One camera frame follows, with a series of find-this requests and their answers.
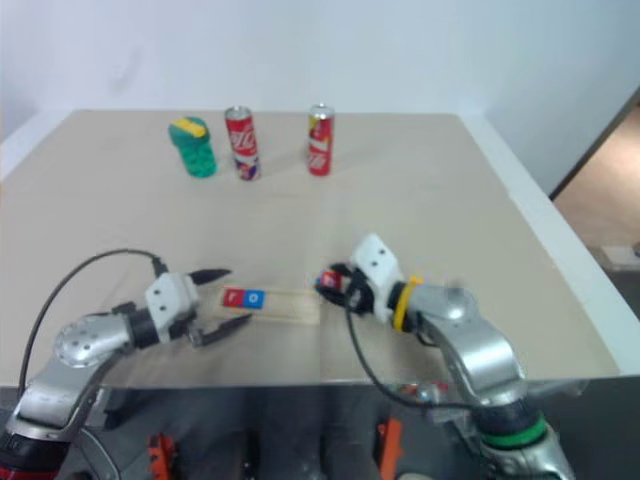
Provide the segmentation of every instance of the can label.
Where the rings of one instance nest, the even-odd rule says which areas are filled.
[[[227,129],[233,160],[242,180],[256,180],[260,178],[260,164],[258,159],[258,145],[251,117],[241,120],[227,118]]]
[[[328,175],[331,170],[333,118],[309,117],[309,171]]]

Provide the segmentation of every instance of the green ring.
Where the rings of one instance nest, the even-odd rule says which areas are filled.
[[[544,417],[540,416],[538,421],[519,433],[512,435],[486,435],[481,434],[482,440],[492,447],[498,448],[514,448],[522,445],[527,445],[534,440],[537,440],[547,431],[547,422]]]

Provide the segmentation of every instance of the red can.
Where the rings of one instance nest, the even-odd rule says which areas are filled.
[[[260,178],[260,161],[251,110],[242,106],[231,107],[224,112],[224,119],[240,178],[257,180]]]
[[[309,110],[309,172],[329,175],[333,150],[333,108],[322,103]]]

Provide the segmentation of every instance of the yellow lid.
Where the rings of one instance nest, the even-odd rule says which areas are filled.
[[[192,122],[187,117],[182,117],[175,122],[171,122],[171,125],[174,125],[185,132],[189,132],[194,137],[204,137],[207,134],[206,128],[196,122]]]

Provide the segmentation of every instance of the yellow ring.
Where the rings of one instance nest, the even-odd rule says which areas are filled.
[[[393,314],[393,328],[399,332],[402,331],[404,316],[407,313],[407,307],[409,306],[409,297],[411,296],[411,292],[415,286],[415,283],[407,283],[402,289],[402,293],[398,299],[398,305],[396,306],[396,311]]]

